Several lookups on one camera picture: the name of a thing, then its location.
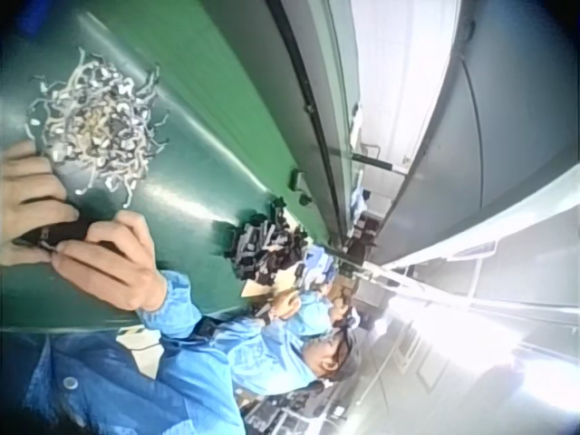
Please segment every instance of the green work table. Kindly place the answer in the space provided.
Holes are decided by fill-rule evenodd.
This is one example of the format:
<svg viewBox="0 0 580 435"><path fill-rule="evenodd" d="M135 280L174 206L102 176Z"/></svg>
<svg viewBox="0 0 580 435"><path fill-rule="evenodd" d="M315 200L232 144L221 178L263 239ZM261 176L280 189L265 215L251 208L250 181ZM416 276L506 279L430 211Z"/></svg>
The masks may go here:
<svg viewBox="0 0 580 435"><path fill-rule="evenodd" d="M54 9L35 37L3 40L2 148L25 138L28 105L39 96L33 75L67 80L81 46L142 82L159 63L161 84L154 114L170 111L159 129L170 144L151 162L130 209L142 213L156 242L158 262L189 276L192 299L206 313L243 304L243 286L221 255L231 226L266 211L284 196L290 212L315 240L327 238L315 205L298 205L288 187L296 163L236 56L196 1L79 2ZM69 200L87 217L111 218L124 193L102 184L84 196L89 174L58 170ZM136 324L132 313L82 294L49 266L2 269L4 329L74 331Z"/></svg>

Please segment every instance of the cuff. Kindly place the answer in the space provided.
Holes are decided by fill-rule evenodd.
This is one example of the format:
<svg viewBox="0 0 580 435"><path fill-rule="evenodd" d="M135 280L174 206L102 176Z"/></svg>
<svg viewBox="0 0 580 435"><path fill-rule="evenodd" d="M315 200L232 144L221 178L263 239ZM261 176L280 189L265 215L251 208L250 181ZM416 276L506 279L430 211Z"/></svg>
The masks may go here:
<svg viewBox="0 0 580 435"><path fill-rule="evenodd" d="M191 303L191 284L186 275L170 270L161 271L167 280L167 295L159 310L137 310L148 329L158 329L169 336L188 336L201 319L201 313Z"/></svg>

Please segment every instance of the cable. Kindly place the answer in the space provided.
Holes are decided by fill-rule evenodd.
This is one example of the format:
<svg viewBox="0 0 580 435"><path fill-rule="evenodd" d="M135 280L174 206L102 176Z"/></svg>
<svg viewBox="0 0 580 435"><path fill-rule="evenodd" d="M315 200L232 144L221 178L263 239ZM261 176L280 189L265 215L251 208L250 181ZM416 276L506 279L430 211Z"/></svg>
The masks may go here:
<svg viewBox="0 0 580 435"><path fill-rule="evenodd" d="M127 349L129 349L131 352L141 352L141 351L147 351L148 349L152 349L155 346L160 346L160 344L154 343L154 344L150 344L149 346L141 347L138 349L131 349L130 347L127 347L127 346L125 346L125 347L127 347Z"/></svg>
<svg viewBox="0 0 580 435"><path fill-rule="evenodd" d="M469 75L468 66L465 63L465 58L463 56L459 57L459 62L463 67L465 72L465 77L468 81L469 95L471 96L471 102L473 103L473 111L475 114L475 124L478 130L478 144L479 144L479 208L483 208L483 139L481 136L481 123L479 121L479 108L478 102L475 99L475 91L473 90L473 82L471 81L471 75Z"/></svg>

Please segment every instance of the pile of metal parts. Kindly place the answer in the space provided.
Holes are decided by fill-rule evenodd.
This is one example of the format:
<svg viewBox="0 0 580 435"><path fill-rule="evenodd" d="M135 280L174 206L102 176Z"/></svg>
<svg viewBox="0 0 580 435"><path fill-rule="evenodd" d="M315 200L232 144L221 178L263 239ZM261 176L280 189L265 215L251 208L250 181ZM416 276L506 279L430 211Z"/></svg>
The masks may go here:
<svg viewBox="0 0 580 435"><path fill-rule="evenodd" d="M137 182L145 179L151 160L168 143L157 142L155 133L169 114L150 123L159 66L136 89L115 65L79 50L81 59L68 82L48 85L44 77L34 77L43 97L29 108L26 132L31 140L38 138L55 166L75 162L91 172L86 188L75 190L77 195L101 179L110 192L125 188L127 208Z"/></svg>
<svg viewBox="0 0 580 435"><path fill-rule="evenodd" d="M302 259L308 235L297 227L290 230L284 217L285 202L276 199L270 216L255 214L237 229L234 248L226 253L240 279L273 285L278 270L286 270Z"/></svg>

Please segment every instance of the pile of black components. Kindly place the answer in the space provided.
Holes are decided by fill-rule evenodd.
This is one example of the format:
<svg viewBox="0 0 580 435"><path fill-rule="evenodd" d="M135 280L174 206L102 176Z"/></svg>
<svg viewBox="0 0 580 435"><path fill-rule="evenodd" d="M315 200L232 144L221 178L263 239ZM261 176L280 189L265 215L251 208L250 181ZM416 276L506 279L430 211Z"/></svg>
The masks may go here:
<svg viewBox="0 0 580 435"><path fill-rule="evenodd" d="M270 204L269 216L256 213L236 229L232 249L226 252L239 279L273 285L278 270L302 260L308 235L297 227L291 231L284 217L286 204L278 198Z"/></svg>

